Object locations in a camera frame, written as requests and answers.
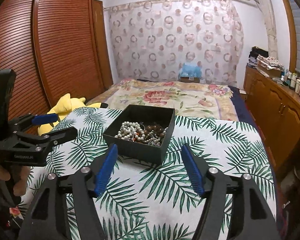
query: black box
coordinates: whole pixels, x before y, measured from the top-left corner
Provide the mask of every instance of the black box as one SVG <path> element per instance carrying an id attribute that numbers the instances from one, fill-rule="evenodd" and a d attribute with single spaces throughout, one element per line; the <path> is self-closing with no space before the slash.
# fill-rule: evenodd
<path id="1" fill-rule="evenodd" d="M 103 138 L 107 145 L 115 143 L 118 153 L 137 160 L 161 165 L 167 154 L 168 145 L 174 129 L 175 109 L 156 106 L 128 105 L 126 109 L 104 131 Z M 143 123 L 146 127 L 161 125 L 168 127 L 160 147 L 115 138 L 123 122 Z"/>

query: wooden wardrobe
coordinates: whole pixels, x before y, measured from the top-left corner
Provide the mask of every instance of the wooden wardrobe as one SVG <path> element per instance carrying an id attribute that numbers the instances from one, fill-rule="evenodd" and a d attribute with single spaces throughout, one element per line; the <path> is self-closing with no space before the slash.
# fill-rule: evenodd
<path id="1" fill-rule="evenodd" d="M 92 3 L 93 0 L 2 3 L 0 69 L 12 68 L 17 73 L 10 119 L 27 113 L 44 114 L 66 93 L 92 99 L 112 84 L 104 26 L 100 31 L 100 19 L 93 17 L 103 17 L 103 10 Z"/>

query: floral bedspread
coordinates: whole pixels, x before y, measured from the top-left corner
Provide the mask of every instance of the floral bedspread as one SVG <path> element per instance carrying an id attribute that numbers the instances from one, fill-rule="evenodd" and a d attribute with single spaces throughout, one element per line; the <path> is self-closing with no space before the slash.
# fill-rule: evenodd
<path id="1" fill-rule="evenodd" d="M 176 115 L 214 117 L 238 121 L 228 86 L 183 82 L 143 82 L 124 79 L 91 100 L 107 103 L 111 109 L 125 109 L 129 104 L 163 106 L 176 109 Z"/>
<path id="2" fill-rule="evenodd" d="M 54 129 L 74 126 L 76 140 L 53 149 L 46 167 L 32 167 L 26 195 L 19 209 L 24 214 L 47 174 L 76 172 L 104 154 L 102 133 L 121 110 L 83 107 L 74 110 Z M 180 149 L 188 143 L 193 152 L 226 174 L 249 173 L 256 181 L 273 215 L 276 214 L 274 182 L 261 138 L 249 124 L 176 116 L 175 128 L 162 165 L 119 156 L 106 191 L 95 207 L 108 240 L 191 240 L 205 199 L 193 191 Z M 67 195 L 72 239 L 80 239 L 73 196 Z M 227 195 L 219 239 L 226 239 L 232 195 Z"/>

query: yellow plush toy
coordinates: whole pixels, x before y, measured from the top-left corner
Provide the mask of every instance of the yellow plush toy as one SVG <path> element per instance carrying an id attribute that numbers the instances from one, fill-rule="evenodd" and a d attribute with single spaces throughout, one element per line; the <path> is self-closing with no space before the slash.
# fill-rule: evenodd
<path id="1" fill-rule="evenodd" d="M 47 114 L 57 114 L 58 119 L 62 121 L 65 119 L 65 117 L 70 114 L 74 109 L 77 109 L 79 107 L 97 107 L 99 108 L 101 106 L 101 103 L 94 103 L 92 105 L 86 106 L 84 104 L 84 101 L 86 101 L 85 98 L 70 98 L 70 94 L 65 94 L 63 97 L 61 97 L 58 101 L 58 103 L 49 111 Z M 51 124 L 43 124 L 39 126 L 38 128 L 38 134 L 41 136 L 44 133 L 48 133 L 52 130 L 53 127 L 55 127 L 59 121 L 56 121 L 53 123 L 53 126 Z"/>

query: tablecloth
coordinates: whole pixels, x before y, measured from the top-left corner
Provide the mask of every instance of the tablecloth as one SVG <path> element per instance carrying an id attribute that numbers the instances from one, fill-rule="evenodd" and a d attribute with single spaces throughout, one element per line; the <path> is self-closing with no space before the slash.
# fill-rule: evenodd
<path id="1" fill-rule="evenodd" d="M 26 195 L 19 209 L 24 214 L 50 172 L 72 174 L 104 154 L 105 128 L 121 110 L 78 108 L 54 129 L 74 126 L 76 140 L 57 146 L 49 153 L 46 167 L 31 167 Z M 95 199 L 95 207 L 108 239 L 191 239 L 204 207 L 192 189 L 180 156 L 187 142 L 193 152 L 210 166 L 226 174 L 249 173 L 259 186 L 272 214 L 276 214 L 274 183 L 261 138 L 243 122 L 176 116 L 167 157 L 161 166 L 119 156 L 107 189 Z M 68 218 L 73 239 L 80 239 L 73 197 L 67 195 Z M 232 195 L 227 195 L 219 239 L 226 239 Z"/>

